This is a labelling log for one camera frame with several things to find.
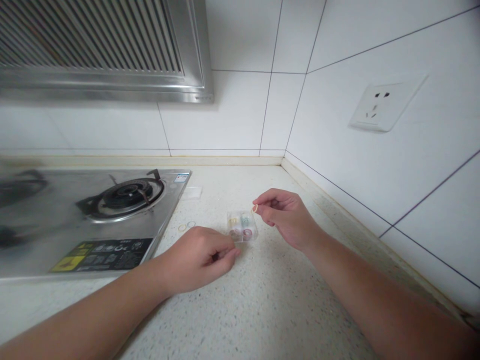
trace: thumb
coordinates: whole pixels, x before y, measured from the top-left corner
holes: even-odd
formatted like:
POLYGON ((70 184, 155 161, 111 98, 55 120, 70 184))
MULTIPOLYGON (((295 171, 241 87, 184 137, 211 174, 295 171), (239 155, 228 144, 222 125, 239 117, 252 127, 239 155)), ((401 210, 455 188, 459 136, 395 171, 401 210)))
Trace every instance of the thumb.
POLYGON ((235 264, 235 259, 240 255, 241 250, 233 248, 225 254, 224 257, 208 266, 208 276, 210 282, 228 273, 235 264))
POLYGON ((261 219, 267 224, 277 225, 282 221, 283 213, 281 210, 274 209, 270 206, 259 205, 256 213, 261 216, 261 219))

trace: wall tile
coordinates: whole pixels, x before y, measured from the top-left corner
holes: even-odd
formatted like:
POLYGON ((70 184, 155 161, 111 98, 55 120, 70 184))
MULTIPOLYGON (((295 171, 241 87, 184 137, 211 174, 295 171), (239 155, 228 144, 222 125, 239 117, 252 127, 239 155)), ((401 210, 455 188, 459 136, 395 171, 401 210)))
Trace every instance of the wall tile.
POLYGON ((25 102, 0 103, 1 149, 67 149, 68 143, 45 108, 25 102))
POLYGON ((199 149, 172 149, 172 156, 188 157, 258 157, 258 150, 199 150, 199 149))
POLYGON ((211 68, 269 72, 281 0, 207 0, 211 68))
POLYGON ((169 157, 167 149, 73 149, 78 156, 169 157))
POLYGON ((283 158, 285 156, 285 150, 260 150, 260 156, 283 158))
POLYGON ((271 75, 261 139, 262 149, 285 149, 304 83, 303 74, 271 75))
POLYGON ((290 154, 288 151, 285 153, 285 158, 305 175, 307 175, 315 184, 317 184, 323 191, 330 195, 338 204, 352 214, 360 223, 362 223, 376 236, 380 236, 390 227, 389 223, 382 220, 382 218, 377 216, 361 203, 316 173, 310 167, 298 160, 295 156, 292 156, 292 154, 290 154))
POLYGON ((480 313, 480 288, 429 254, 395 228, 381 240, 461 309, 480 313))
POLYGON ((308 71, 479 5, 478 0, 328 0, 308 71))
POLYGON ((480 155, 396 227, 480 286, 480 155))
POLYGON ((283 0, 273 71, 306 73, 325 0, 283 0))
POLYGON ((168 149, 156 103, 78 101, 47 112, 73 149, 168 149))
POLYGON ((287 150, 393 224, 478 150, 479 31, 475 9, 308 74, 287 150), (415 73, 390 132, 348 128, 371 81, 415 73))
POLYGON ((22 148, 22 149, 0 149, 0 155, 3 156, 20 156, 20 157, 50 157, 50 156, 71 156, 74 151, 68 148, 22 148))
POLYGON ((214 104, 160 103, 170 148, 258 155, 269 81, 269 73, 214 71, 214 104))

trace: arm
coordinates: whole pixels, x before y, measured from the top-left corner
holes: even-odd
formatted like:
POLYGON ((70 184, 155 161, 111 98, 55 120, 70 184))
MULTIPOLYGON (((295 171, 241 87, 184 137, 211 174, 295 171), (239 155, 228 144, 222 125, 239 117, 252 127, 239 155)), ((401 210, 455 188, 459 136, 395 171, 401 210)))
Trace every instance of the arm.
POLYGON ((0 359, 111 359, 163 300, 221 277, 239 254, 229 236, 193 227, 162 255, 1 346, 0 359))
POLYGON ((311 261, 382 358, 473 358, 478 338, 470 328, 325 233, 297 194, 270 189, 253 203, 263 221, 311 261))

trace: forearm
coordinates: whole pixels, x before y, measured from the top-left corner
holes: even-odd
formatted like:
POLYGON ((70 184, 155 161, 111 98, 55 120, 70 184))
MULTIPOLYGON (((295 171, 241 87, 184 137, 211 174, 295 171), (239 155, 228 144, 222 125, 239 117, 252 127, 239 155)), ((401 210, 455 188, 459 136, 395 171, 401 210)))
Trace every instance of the forearm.
POLYGON ((110 359, 168 294, 151 260, 0 347, 2 359, 110 359))
POLYGON ((375 351, 388 359, 463 359, 476 335, 319 229, 306 256, 375 351))

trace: clear plastic box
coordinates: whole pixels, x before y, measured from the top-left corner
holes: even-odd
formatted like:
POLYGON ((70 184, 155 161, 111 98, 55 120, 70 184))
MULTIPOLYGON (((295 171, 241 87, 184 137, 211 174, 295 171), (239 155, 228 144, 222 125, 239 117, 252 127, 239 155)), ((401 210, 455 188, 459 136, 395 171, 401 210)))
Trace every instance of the clear plastic box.
POLYGON ((228 233, 236 243, 247 242, 257 238, 255 219, 250 211, 229 211, 226 214, 228 233))

